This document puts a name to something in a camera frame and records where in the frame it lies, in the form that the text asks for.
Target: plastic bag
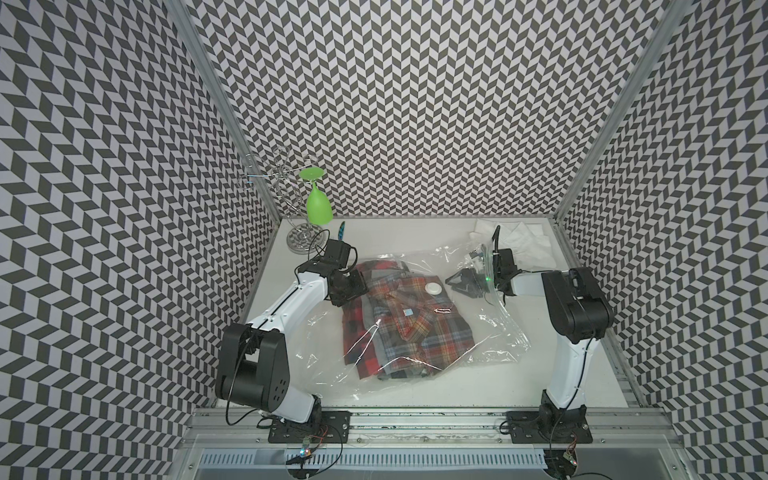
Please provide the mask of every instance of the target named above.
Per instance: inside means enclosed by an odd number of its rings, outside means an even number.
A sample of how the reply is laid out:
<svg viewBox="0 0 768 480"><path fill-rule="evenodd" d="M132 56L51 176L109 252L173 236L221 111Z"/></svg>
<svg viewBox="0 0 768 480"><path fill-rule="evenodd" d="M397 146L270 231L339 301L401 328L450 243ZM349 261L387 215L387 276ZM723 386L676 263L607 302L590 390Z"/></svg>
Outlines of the plastic bag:
<svg viewBox="0 0 768 480"><path fill-rule="evenodd" d="M557 262L552 255L549 236L543 232L534 232L533 227L524 222L499 223L478 219L475 231L469 238L477 242L490 242L496 227L501 227L498 236L499 248L508 248L515 255L515 263L524 270L550 270L557 268Z"/></svg>
<svg viewBox="0 0 768 480"><path fill-rule="evenodd" d="M325 302L288 339L292 382L334 398L438 376L463 365L515 362L528 339L493 288L482 243L359 260L369 292Z"/></svg>

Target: wire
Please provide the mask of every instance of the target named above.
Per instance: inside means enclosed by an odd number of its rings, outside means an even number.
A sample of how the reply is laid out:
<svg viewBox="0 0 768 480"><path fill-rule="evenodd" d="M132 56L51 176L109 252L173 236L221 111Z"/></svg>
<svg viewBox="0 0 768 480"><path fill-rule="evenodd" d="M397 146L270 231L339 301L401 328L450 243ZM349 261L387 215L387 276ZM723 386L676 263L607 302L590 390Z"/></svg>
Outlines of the wire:
<svg viewBox="0 0 768 480"><path fill-rule="evenodd" d="M235 422L230 422L230 399L232 399L232 391L235 388L235 380L237 379L237 371L240 370L240 364L243 362L243 359L245 358L245 352L248 351L248 347L253 342L253 339L255 339L256 336L258 335L259 329L262 326L264 326L264 323L266 323L267 321L268 321L268 319L264 320L261 323L261 325L256 327L256 329L253 331L253 335L251 335L250 338L248 339L248 341L246 342L245 347L243 348L243 352L240 354L240 358L238 358L237 359L237 363L235 363L235 371L232 373L232 383L230 384L230 393L229 393L229 395L227 395L227 407L224 409L224 421L227 422L227 425L229 425L229 426L237 425L238 423L242 422L243 419L246 418L251 413L253 413L253 412L257 411L257 410L260 410L258 408L248 410L247 412L245 412L243 414L243 416L238 418Z"/></svg>
<svg viewBox="0 0 768 480"><path fill-rule="evenodd" d="M574 400L576 400L576 396L578 395L578 392L581 389L581 380L584 379L584 371L587 369L587 358L589 357L589 346L592 344L592 340L594 340L594 336L589 339L589 342L587 342L587 348L584 349L584 361L581 364L581 375L579 375L578 377L578 384L576 385L576 391L574 392L574 395L571 397L571 400L568 402L568 404L565 406L562 412L560 412L560 416L552 426L552 431L549 434L549 455L552 455L552 437L554 437L554 431L558 428L558 423L560 423L560 421L563 419L563 415L565 415L565 413L567 412L568 407L571 406Z"/></svg>
<svg viewBox="0 0 768 480"><path fill-rule="evenodd" d="M603 477L603 478L607 478L608 480L613 480L608 475L605 475L604 473L597 473L597 472L584 472L578 475L571 475L571 478L583 477L584 475L597 475L598 477Z"/></svg>
<svg viewBox="0 0 768 480"><path fill-rule="evenodd" d="M571 454L575 454L576 453L576 445L578 444L577 439L576 439L576 432L573 432L573 434L574 434L574 441L571 442L571 444L568 446L568 448L565 449L566 452L569 452Z"/></svg>
<svg viewBox="0 0 768 480"><path fill-rule="evenodd" d="M538 422L539 418L540 417L537 415L536 418L532 419L532 420L525 420L525 421L523 421L523 420L515 420L515 425L525 425L525 424L528 424L528 423L536 423L536 422ZM510 425L508 424L508 422L509 422L508 420L505 420L504 422L502 422L502 423L500 423L498 425L498 432L501 433L502 435L509 435L511 433L511 431L509 429ZM506 432L504 430L502 430L502 427L504 425L507 425L507 431Z"/></svg>
<svg viewBox="0 0 768 480"><path fill-rule="evenodd" d="M333 425L328 425L328 427L333 429L333 431L336 432L336 434L339 436L339 445L341 445L341 450L339 450L339 454L336 456L336 459L333 461L332 464L328 465L324 469L320 470L319 472L317 472L316 474L311 475L311 476L320 475L324 471L326 471L329 468L333 467L339 461L339 459L341 458L341 454L344 453L344 441L343 441L341 433L339 433L339 430L335 426L333 426Z"/></svg>
<svg viewBox="0 0 768 480"><path fill-rule="evenodd" d="M320 439L320 441L317 442L317 447L315 447L314 449L310 449L310 454L314 453L315 451L317 451L317 449L320 448L320 446L323 444L323 440L326 439L326 435L328 435L328 426L327 425L326 425L326 429L323 431L323 434L321 436L312 435L312 437L314 439Z"/></svg>
<svg viewBox="0 0 768 480"><path fill-rule="evenodd" d="M353 268L357 266L357 249L355 247L350 247L352 250L355 250L355 261L352 262L352 265L348 266L346 270L339 270L341 273L349 273L352 271Z"/></svg>
<svg viewBox="0 0 768 480"><path fill-rule="evenodd" d="M276 416L274 416L274 415L267 415L267 416L261 417L261 419L256 423L256 428L257 429L262 429L262 430L271 429L272 425L274 424L274 421L277 420L277 419L278 418ZM272 423L270 423L267 426L261 425L261 422L263 422L264 420L272 420Z"/></svg>
<svg viewBox="0 0 768 480"><path fill-rule="evenodd" d="M312 253L312 245L315 243L315 240L317 239L317 236L318 235L322 235L323 232L328 232L328 238L331 237L331 231L328 230L327 228L323 228L321 231L315 233L315 236L312 237L312 241L310 242L310 245L306 248L306 259L307 260L310 259L310 253ZM315 245L315 253L319 254L319 252L317 250L317 245Z"/></svg>

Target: black and white patterned wall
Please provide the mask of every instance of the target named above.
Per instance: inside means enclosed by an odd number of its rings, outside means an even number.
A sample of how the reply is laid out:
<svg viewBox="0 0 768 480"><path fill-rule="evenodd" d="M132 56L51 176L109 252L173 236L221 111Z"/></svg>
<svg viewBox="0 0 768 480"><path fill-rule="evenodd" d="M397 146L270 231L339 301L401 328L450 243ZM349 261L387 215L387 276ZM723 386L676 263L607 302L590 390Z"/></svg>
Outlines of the black and white patterned wall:
<svg viewBox="0 0 768 480"><path fill-rule="evenodd" d="M703 478L768 478L768 5L696 2L567 218Z"/></svg>
<svg viewBox="0 0 768 480"><path fill-rule="evenodd" d="M241 174L159 0L0 3L0 478L166 471L273 229Z"/></svg>
<svg viewBox="0 0 768 480"><path fill-rule="evenodd" d="M667 0L187 0L254 152L345 215L549 214Z"/></svg>

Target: red plaid shirt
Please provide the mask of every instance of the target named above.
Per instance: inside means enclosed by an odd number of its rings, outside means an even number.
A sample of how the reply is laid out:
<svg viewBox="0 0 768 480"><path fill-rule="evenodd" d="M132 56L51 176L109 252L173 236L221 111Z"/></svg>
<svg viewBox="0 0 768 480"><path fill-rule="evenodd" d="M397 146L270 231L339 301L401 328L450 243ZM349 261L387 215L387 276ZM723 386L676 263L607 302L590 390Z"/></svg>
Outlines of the red plaid shirt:
<svg viewBox="0 0 768 480"><path fill-rule="evenodd" d="M472 330L443 290L438 295L425 291L427 283L441 284L436 276L413 273L371 281L371 270L398 270L397 262L373 260L357 268L369 285L376 329L363 325L362 300L343 307L344 359L356 363L359 377L381 373L372 338L379 336L390 372L423 369L429 374L442 371L475 346Z"/></svg>

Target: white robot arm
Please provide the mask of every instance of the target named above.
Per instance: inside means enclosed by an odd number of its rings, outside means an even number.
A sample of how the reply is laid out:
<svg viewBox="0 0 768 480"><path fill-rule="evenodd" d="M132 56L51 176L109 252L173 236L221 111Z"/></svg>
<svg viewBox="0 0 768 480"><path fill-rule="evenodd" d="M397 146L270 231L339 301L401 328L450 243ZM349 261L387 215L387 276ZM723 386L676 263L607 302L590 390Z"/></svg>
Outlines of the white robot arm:
<svg viewBox="0 0 768 480"><path fill-rule="evenodd" d="M328 240L322 255L296 268L296 281L270 308L244 324L224 329L217 397L315 428L319 399L291 385L286 335L328 296L333 305L342 306L368 291L354 265L346 267L351 249L340 240ZM257 350L258 362L245 358Z"/></svg>
<svg viewBox="0 0 768 480"><path fill-rule="evenodd" d="M547 296L542 279L543 274L541 272L520 273L514 276L511 279L511 291L516 296ZM570 276L571 272L566 271L561 272L561 274ZM548 299L548 303L560 301L557 296L553 297ZM582 311L584 308L582 306L584 297L573 296L573 300L572 304L576 306L576 310ZM548 398L558 409L578 409L582 405L586 405L586 395L581 388L581 383L586 376L586 372L589 371L592 355L598 348L598 345L600 345L602 335L598 335L597 330L602 329L604 332L605 328L607 328L605 322L609 319L609 309L605 308L602 310L602 313L600 310L595 309L593 314L596 315L596 318L588 318L586 320L588 325L589 322L595 324L595 327L588 327L594 328L594 332L585 332L589 333L588 338L569 338L569 336L558 332L557 349L554 355L554 371L546 390Z"/></svg>

